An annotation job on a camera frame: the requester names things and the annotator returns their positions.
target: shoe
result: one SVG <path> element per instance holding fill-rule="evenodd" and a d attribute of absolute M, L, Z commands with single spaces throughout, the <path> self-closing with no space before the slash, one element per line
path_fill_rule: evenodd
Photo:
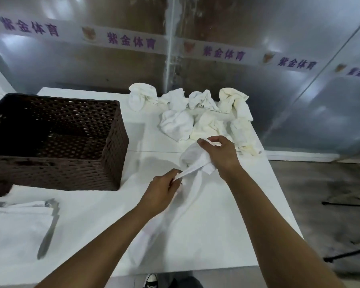
<path fill-rule="evenodd" d="M 155 274 L 149 274 L 145 278 L 144 288 L 158 288 L 157 277 Z"/>

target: person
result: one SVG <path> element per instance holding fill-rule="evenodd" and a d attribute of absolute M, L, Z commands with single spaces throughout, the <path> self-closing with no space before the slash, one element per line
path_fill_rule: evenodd
<path fill-rule="evenodd" d="M 235 145 L 224 136 L 199 139 L 220 177 L 228 184 L 249 233 L 268 288 L 345 287 L 335 273 L 284 220 L 255 181 L 241 167 Z M 130 242 L 154 216 L 170 204 L 180 180 L 179 170 L 154 177 L 139 203 L 79 250 L 37 288 L 104 287 Z M 154 276 L 146 286 L 157 287 Z"/>

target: crumpled white cloth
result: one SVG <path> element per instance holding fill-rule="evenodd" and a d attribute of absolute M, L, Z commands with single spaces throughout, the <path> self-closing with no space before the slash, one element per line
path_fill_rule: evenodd
<path fill-rule="evenodd" d="M 231 136 L 226 131 L 224 122 L 218 120 L 214 112 L 207 110 L 196 118 L 196 123 L 190 138 L 198 140 L 199 138 L 210 137 L 213 135 L 223 135 L 229 140 L 232 140 Z"/>
<path fill-rule="evenodd" d="M 153 105 L 158 104 L 157 92 L 154 86 L 144 83 L 134 83 L 129 87 L 128 104 L 133 111 L 140 111 L 145 101 Z"/>
<path fill-rule="evenodd" d="M 183 111 L 187 108 L 188 98 L 184 96 L 183 89 L 178 88 L 169 91 L 167 94 L 163 94 L 163 96 L 159 98 L 159 102 L 163 104 L 169 103 L 170 110 Z"/>
<path fill-rule="evenodd" d="M 219 111 L 219 108 L 212 99 L 211 92 L 209 90 L 205 90 L 204 92 L 195 91 L 189 95 L 189 109 L 195 109 L 197 106 L 204 107 L 205 109 Z"/>
<path fill-rule="evenodd" d="M 237 118 L 231 122 L 231 131 L 236 151 L 249 152 L 251 155 L 259 155 L 261 149 L 256 145 L 256 138 L 252 132 L 250 121 L 245 118 Z"/>
<path fill-rule="evenodd" d="M 0 265 L 38 259 L 39 248 L 53 221 L 49 213 L 50 207 L 32 207 L 32 204 L 0 207 Z"/>
<path fill-rule="evenodd" d="M 238 118 L 246 118 L 248 121 L 253 121 L 251 111 L 246 103 L 248 99 L 246 94 L 234 88 L 222 88 L 219 92 L 219 98 L 218 107 L 220 112 L 230 113 L 232 107 L 235 107 Z"/>
<path fill-rule="evenodd" d="M 185 168 L 183 172 L 177 174 L 176 179 L 182 179 L 182 186 L 177 190 L 170 206 L 162 213 L 152 218 L 143 229 L 133 239 L 128 248 L 129 257 L 136 266 L 142 262 L 146 252 L 153 245 L 155 239 L 161 232 L 166 232 L 192 205 L 198 197 L 202 185 L 202 172 L 212 174 L 216 169 L 209 154 L 203 150 L 197 142 L 190 145 L 180 156 L 180 167 Z M 185 198 L 183 203 L 173 210 L 176 196 Z"/>
<path fill-rule="evenodd" d="M 193 123 L 193 116 L 186 110 L 180 112 L 168 110 L 163 113 L 159 127 L 162 132 L 179 142 L 189 139 Z"/>

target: forearm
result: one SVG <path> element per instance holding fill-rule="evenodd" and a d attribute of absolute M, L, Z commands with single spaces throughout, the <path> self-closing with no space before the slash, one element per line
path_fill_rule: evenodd
<path fill-rule="evenodd" d="M 129 244 L 149 219 L 141 208 L 132 209 L 36 287 L 104 287 Z"/>
<path fill-rule="evenodd" d="M 226 181 L 269 288 L 344 287 L 244 170 L 238 170 Z"/>

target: table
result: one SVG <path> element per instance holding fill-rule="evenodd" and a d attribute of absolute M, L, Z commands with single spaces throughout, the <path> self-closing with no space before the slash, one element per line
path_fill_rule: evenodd
<path fill-rule="evenodd" d="M 67 192 L 15 185 L 0 201 L 21 203 L 55 198 L 59 202 L 60 218 L 45 258 L 32 264 L 0 266 L 0 285 L 42 280 L 132 209 L 155 175 L 179 168 L 181 153 L 192 143 L 177 143 L 159 131 L 157 125 L 164 108 L 146 104 L 140 112 L 132 111 L 125 94 L 43 88 L 38 95 L 120 101 L 130 139 L 122 186 L 118 191 Z M 230 117 L 222 114 L 223 119 Z M 240 162 L 301 235 L 265 152 L 257 157 L 240 157 Z M 158 237 L 141 266 L 134 267 L 124 255 L 112 276 L 258 265 L 239 209 L 218 172 L 205 175 L 202 188 L 200 196 L 174 224 L 170 234 Z"/>

